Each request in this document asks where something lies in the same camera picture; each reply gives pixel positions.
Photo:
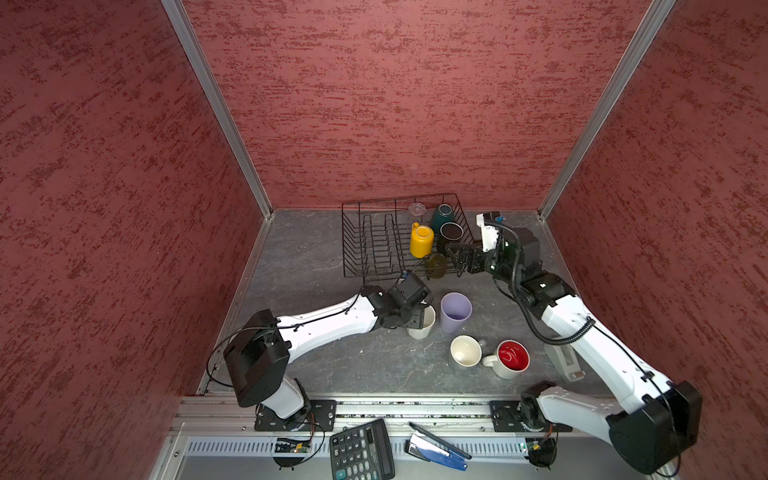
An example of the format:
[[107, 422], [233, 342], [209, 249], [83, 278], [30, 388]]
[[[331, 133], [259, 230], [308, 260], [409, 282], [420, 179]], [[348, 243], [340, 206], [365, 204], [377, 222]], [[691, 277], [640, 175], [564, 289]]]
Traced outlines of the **dark green ceramic mug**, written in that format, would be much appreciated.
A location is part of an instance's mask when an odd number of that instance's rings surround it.
[[432, 214], [430, 221], [430, 227], [434, 234], [438, 236], [440, 234], [441, 227], [454, 220], [454, 210], [450, 204], [442, 203], [438, 205]]

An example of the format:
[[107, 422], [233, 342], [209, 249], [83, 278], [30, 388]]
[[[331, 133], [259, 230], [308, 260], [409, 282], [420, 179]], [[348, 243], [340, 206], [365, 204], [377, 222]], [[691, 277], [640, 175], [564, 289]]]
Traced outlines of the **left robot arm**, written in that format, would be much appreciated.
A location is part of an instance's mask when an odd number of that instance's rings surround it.
[[432, 300], [426, 283], [409, 273], [389, 289], [362, 285], [351, 298], [312, 312], [279, 317], [269, 309], [256, 312], [217, 347], [238, 406], [269, 409], [290, 428], [303, 424], [312, 406], [299, 380], [286, 374], [291, 362], [347, 337], [421, 327]]

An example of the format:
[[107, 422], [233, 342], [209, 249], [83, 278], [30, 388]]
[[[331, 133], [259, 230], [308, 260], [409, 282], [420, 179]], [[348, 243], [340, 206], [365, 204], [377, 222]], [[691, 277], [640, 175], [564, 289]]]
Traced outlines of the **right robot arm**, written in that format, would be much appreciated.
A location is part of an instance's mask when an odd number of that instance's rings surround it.
[[634, 470], [673, 478], [683, 452], [698, 438], [703, 399], [636, 355], [589, 311], [560, 276], [544, 269], [531, 231], [491, 222], [472, 244], [449, 242], [446, 255], [461, 273], [487, 273], [520, 309], [541, 342], [570, 347], [613, 394], [607, 404], [542, 381], [521, 395], [519, 417], [531, 430], [561, 424], [612, 445]]

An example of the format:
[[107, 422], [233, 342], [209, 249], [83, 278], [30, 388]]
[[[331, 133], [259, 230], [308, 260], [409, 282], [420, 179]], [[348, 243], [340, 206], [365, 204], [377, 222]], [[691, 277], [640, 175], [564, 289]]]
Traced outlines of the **black mug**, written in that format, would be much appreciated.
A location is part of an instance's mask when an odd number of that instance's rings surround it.
[[445, 222], [440, 226], [438, 232], [437, 251], [443, 255], [446, 254], [448, 244], [460, 243], [464, 236], [464, 229], [456, 222]]

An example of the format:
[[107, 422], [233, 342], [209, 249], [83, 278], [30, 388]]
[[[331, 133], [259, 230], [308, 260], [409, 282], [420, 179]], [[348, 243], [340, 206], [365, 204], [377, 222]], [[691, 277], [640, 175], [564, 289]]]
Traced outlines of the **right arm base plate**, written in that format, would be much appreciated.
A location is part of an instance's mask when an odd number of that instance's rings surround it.
[[492, 400], [489, 402], [490, 418], [495, 433], [571, 433], [573, 428], [562, 424], [545, 427], [529, 427], [522, 422], [519, 401]]

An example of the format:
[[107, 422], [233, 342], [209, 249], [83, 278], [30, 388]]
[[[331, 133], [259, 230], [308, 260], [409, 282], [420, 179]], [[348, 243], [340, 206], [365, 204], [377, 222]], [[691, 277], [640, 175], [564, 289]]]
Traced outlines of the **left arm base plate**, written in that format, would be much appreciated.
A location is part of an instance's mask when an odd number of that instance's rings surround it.
[[265, 406], [255, 410], [253, 429], [256, 432], [330, 432], [334, 428], [338, 402], [335, 400], [310, 400], [309, 404], [287, 419], [279, 418]]

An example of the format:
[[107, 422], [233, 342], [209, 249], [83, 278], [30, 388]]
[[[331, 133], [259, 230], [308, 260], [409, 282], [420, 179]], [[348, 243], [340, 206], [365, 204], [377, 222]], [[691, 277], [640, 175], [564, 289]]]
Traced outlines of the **olive green glass cup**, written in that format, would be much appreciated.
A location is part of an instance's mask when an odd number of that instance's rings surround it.
[[448, 261], [440, 252], [432, 253], [425, 262], [425, 271], [428, 279], [440, 279], [445, 276]]

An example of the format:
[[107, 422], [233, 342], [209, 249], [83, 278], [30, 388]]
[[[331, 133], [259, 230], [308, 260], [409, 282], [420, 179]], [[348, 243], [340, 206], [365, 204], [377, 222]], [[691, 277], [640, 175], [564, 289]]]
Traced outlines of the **yellow mug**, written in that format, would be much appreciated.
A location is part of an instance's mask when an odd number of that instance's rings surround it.
[[431, 227], [414, 222], [411, 228], [409, 252], [418, 259], [428, 256], [432, 252], [434, 243], [434, 231]]

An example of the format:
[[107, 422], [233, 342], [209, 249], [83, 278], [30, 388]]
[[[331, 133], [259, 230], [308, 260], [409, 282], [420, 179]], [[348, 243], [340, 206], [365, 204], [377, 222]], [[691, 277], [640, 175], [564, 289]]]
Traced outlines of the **clear glass cup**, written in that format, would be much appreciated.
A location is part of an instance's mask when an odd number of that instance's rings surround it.
[[420, 202], [413, 202], [408, 206], [408, 215], [412, 223], [423, 223], [426, 215], [426, 207]]

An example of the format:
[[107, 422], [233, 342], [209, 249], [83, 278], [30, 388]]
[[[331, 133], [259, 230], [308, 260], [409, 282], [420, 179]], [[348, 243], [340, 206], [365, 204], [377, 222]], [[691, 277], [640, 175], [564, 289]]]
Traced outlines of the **white ceramic mug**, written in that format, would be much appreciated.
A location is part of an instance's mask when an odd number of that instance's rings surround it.
[[415, 340], [426, 339], [431, 329], [436, 323], [436, 312], [431, 305], [425, 307], [423, 311], [422, 323], [420, 328], [408, 328], [408, 335]]

